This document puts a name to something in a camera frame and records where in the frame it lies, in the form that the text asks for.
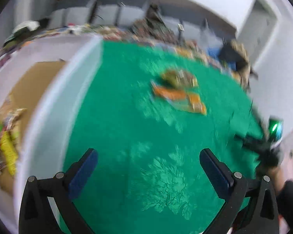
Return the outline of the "person's right hand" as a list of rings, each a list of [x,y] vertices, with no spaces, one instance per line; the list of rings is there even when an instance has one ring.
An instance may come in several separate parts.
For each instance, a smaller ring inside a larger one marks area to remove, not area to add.
[[[280,167],[268,168],[266,175],[269,176],[272,181],[275,194],[280,194],[286,182],[282,169]]]

